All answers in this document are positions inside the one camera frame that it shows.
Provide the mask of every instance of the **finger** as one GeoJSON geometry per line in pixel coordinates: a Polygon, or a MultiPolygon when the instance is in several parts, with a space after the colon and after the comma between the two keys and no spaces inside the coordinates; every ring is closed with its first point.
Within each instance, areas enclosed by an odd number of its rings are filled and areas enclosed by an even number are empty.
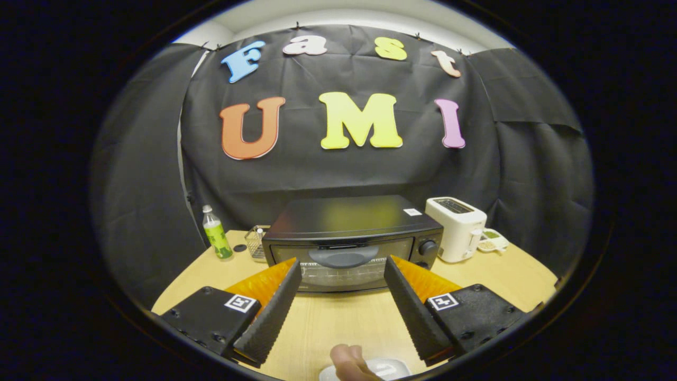
{"type": "Polygon", "coordinates": [[[364,357],[362,357],[362,347],[361,346],[353,345],[353,346],[350,346],[348,349],[349,349],[351,355],[353,355],[353,357],[355,357],[355,363],[364,373],[372,374],[374,376],[376,375],[376,374],[374,374],[374,372],[372,372],[371,369],[369,369],[366,361],[364,361],[364,357]]]}
{"type": "Polygon", "coordinates": [[[335,345],[329,352],[329,357],[335,365],[346,361],[355,361],[355,357],[353,357],[350,348],[346,344],[335,345]]]}
{"type": "Polygon", "coordinates": [[[382,381],[375,374],[367,374],[360,369],[356,363],[346,361],[335,364],[336,376],[341,381],[382,381]]]}

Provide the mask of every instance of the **control knob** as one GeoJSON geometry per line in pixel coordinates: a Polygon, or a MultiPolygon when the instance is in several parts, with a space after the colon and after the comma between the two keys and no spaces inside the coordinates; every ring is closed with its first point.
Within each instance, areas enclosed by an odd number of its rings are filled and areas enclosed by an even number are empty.
{"type": "Polygon", "coordinates": [[[439,246],[434,241],[425,241],[418,247],[418,253],[422,256],[436,256],[439,246]]]}

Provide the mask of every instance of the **wall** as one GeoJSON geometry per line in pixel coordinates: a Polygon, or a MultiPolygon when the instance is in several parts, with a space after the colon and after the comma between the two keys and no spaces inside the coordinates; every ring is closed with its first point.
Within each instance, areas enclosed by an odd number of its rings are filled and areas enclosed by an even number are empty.
{"type": "Polygon", "coordinates": [[[216,48],[226,43],[300,25],[352,24],[385,28],[439,43],[463,53],[512,45],[454,10],[421,0],[254,0],[230,9],[177,42],[216,48]]]}
{"type": "Polygon", "coordinates": [[[452,49],[462,49],[464,53],[480,52],[489,49],[484,44],[422,20],[398,14],[365,9],[329,9],[276,18],[275,20],[236,33],[233,37],[233,41],[279,29],[292,28],[296,26],[296,21],[302,26],[318,24],[351,24],[390,29],[412,36],[416,35],[416,33],[420,33],[422,39],[433,41],[452,49]]]}
{"type": "Polygon", "coordinates": [[[201,25],[184,34],[174,42],[191,43],[198,46],[207,43],[205,47],[216,49],[217,45],[223,46],[233,41],[233,36],[233,32],[223,24],[214,20],[209,20],[203,22],[201,25]]]}

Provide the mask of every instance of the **white toaster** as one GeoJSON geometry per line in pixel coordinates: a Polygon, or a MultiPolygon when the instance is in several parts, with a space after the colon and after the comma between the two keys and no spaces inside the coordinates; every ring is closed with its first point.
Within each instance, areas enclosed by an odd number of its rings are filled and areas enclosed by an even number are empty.
{"type": "Polygon", "coordinates": [[[426,201],[425,214],[444,226],[438,253],[444,262],[473,256],[487,222],[486,213],[453,197],[433,197],[426,201]]]}

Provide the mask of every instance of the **letter m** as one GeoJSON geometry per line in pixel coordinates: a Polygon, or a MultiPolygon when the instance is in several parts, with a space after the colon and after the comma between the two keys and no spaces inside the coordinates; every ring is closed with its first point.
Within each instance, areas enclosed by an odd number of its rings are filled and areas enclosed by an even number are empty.
{"type": "Polygon", "coordinates": [[[358,146],[363,146],[369,131],[374,126],[374,135],[369,139],[374,147],[397,148],[402,138],[397,135],[395,111],[397,102],[388,94],[372,94],[361,111],[346,93],[330,92],[320,94],[320,102],[327,106],[327,136],[320,145],[325,149],[346,148],[350,139],[343,135],[343,126],[358,146]]]}

